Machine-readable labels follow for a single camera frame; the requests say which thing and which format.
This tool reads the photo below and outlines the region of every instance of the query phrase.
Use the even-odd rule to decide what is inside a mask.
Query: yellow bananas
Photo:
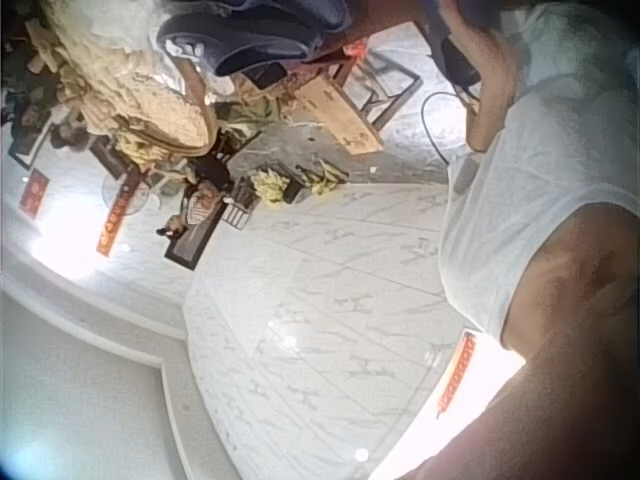
[[[314,195],[326,195],[338,188],[338,185],[345,183],[349,174],[321,158],[318,161],[322,167],[322,176],[300,165],[297,165],[296,169],[302,174],[305,186],[311,188]]]
[[[269,168],[266,172],[259,170],[251,175],[251,182],[260,198],[270,203],[279,203],[283,200],[290,180]]]

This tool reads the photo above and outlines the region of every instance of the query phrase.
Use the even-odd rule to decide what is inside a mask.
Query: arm
[[[637,285],[603,288],[495,403],[402,479],[638,478],[621,475],[638,468]]]
[[[483,81],[478,113],[467,109],[467,144],[476,152],[486,152],[496,134],[504,128],[507,112],[515,97],[515,84]]]
[[[441,0],[440,12],[451,30],[450,39],[482,78],[480,107],[467,109],[467,143],[486,152],[504,128],[518,82],[518,63],[507,41],[495,31],[484,32],[464,19],[458,0]]]

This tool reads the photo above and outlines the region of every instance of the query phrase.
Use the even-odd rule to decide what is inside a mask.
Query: red banner
[[[131,202],[131,198],[138,189],[141,181],[142,175],[140,175],[137,170],[132,170],[125,178],[120,190],[118,190],[118,194],[113,202],[107,221],[102,228],[100,240],[98,241],[98,248],[96,250],[101,255],[108,257],[111,253],[113,244],[118,236],[118,231],[122,225],[122,220],[124,219],[127,208],[129,207],[129,202]]]
[[[451,401],[460,387],[462,378],[464,377],[467,368],[469,368],[469,363],[471,362],[471,357],[473,356],[475,348],[475,336],[473,333],[466,332],[461,344],[457,348],[456,354],[454,355],[454,361],[456,361],[456,359],[457,361],[456,366],[453,369],[453,374],[451,375],[444,392],[440,396],[440,401],[438,402],[438,416],[442,415],[449,409],[449,405],[451,405]]]
[[[38,169],[31,172],[29,181],[24,188],[24,193],[20,199],[20,210],[35,220],[42,203],[42,198],[49,185],[49,179]]]

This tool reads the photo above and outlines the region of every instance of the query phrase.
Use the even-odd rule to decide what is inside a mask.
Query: white tile floor
[[[216,230],[184,311],[245,480],[368,478],[424,406],[465,326],[437,269],[445,198],[344,186]]]

